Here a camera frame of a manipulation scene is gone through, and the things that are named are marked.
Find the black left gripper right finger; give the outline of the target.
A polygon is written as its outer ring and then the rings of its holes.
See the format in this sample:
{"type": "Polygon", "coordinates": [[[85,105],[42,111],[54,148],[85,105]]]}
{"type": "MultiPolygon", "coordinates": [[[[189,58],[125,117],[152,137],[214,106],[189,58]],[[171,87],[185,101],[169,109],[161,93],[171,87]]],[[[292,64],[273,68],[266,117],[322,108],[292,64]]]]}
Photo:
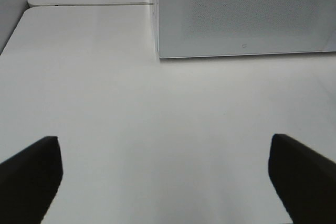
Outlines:
{"type": "Polygon", "coordinates": [[[335,162],[288,135],[275,134],[268,175],[293,223],[335,223],[335,162]]]}

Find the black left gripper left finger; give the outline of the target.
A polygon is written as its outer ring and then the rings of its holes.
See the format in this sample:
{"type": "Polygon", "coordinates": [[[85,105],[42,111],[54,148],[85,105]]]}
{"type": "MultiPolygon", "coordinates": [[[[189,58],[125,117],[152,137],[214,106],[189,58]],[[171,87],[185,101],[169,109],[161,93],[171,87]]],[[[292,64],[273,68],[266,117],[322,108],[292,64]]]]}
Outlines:
{"type": "Polygon", "coordinates": [[[58,137],[46,136],[1,163],[1,223],[41,223],[63,177],[58,137]]]}

